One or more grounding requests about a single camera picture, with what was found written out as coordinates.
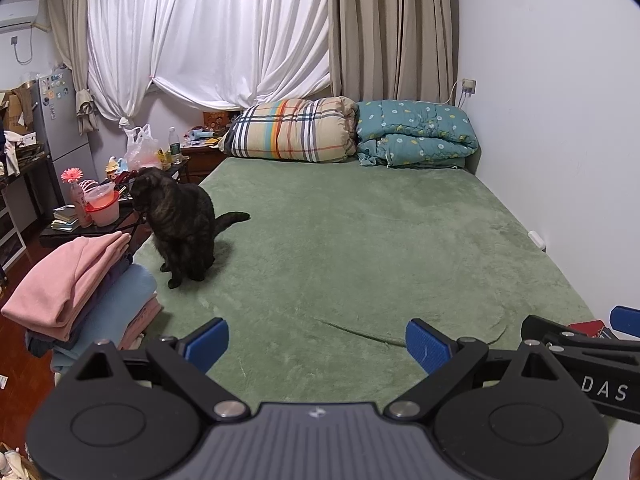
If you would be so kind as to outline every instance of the mattress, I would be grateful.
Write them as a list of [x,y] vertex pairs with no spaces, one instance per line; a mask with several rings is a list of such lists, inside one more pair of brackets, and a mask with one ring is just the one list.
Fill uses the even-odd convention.
[[403,348],[421,317],[452,338],[516,348],[520,323],[591,314],[524,227],[464,170],[228,158],[201,184],[218,215],[251,220],[216,239],[203,282],[174,290],[151,240],[136,253],[164,305],[150,335],[212,317],[230,347],[210,377],[262,400],[383,406],[424,378]]

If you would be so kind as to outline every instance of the wall outlet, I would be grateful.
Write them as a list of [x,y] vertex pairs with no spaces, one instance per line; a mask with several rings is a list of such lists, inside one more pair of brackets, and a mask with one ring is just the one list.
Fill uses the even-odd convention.
[[475,94],[476,93],[476,80],[475,79],[463,79],[462,80],[462,91],[467,94]]

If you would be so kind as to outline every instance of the black cat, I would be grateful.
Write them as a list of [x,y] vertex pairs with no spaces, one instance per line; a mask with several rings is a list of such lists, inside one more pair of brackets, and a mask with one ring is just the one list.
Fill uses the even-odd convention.
[[143,168],[131,187],[134,208],[143,215],[154,232],[154,243],[171,272],[169,288],[187,276],[196,282],[215,260],[214,238],[236,222],[251,218],[249,213],[233,211],[216,218],[206,191],[195,184],[176,182],[157,168]]

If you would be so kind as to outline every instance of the pink folded cloth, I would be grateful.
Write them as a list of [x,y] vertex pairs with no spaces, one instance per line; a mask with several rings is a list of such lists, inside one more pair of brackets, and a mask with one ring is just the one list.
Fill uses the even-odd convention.
[[61,245],[30,270],[0,312],[35,332],[68,341],[74,320],[130,239],[118,231]]
[[127,330],[118,345],[118,350],[128,349],[161,310],[162,305],[158,303],[154,295],[144,304],[140,312],[136,314],[136,317],[133,318],[127,326]]

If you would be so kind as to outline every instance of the teal floral quilt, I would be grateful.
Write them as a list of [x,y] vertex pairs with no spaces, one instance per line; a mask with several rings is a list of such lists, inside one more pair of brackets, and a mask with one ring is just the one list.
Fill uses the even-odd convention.
[[363,166],[464,166],[478,149],[469,118],[455,106],[383,100],[358,107],[357,155]]

